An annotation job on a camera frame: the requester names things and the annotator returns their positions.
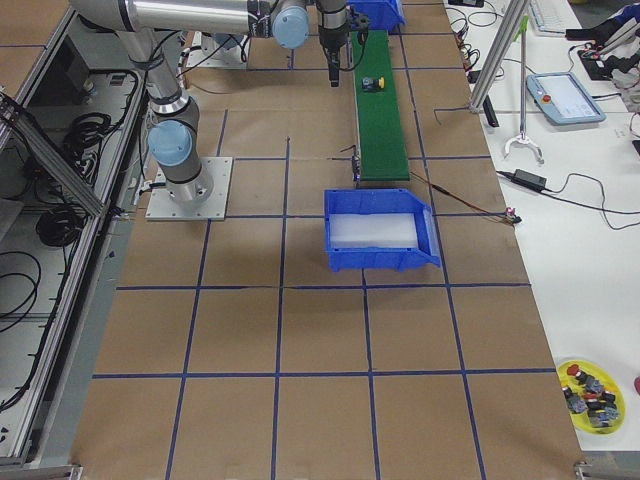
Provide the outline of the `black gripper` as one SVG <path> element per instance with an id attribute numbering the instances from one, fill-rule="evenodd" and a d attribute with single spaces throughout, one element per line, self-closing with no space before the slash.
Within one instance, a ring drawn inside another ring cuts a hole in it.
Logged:
<path id="1" fill-rule="evenodd" d="M 332 88 L 339 86 L 340 52 L 346 43 L 345 29 L 320 29 L 320 44 L 327 55 L 329 82 Z"/>

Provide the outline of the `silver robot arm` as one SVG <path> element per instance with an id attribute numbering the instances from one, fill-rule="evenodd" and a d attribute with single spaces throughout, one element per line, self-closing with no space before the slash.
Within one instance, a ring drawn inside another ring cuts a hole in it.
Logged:
<path id="1" fill-rule="evenodd" d="M 309 36 L 304 1 L 74 1 L 71 5 L 90 22 L 113 30 L 134 67 L 146 74 L 150 106 L 159 117 L 148 144 L 165 175 L 169 197 L 178 203 L 206 199 L 214 180 L 196 151 L 199 109 L 169 66 L 155 29 L 273 38 L 290 50 Z"/>

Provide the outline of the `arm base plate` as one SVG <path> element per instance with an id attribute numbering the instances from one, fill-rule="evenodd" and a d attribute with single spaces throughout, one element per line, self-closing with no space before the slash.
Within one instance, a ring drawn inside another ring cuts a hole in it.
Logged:
<path id="1" fill-rule="evenodd" d="M 201 157 L 201 172 L 189 183 L 168 181 L 161 166 L 146 210 L 151 221 L 223 221 L 226 216 L 232 157 Z"/>

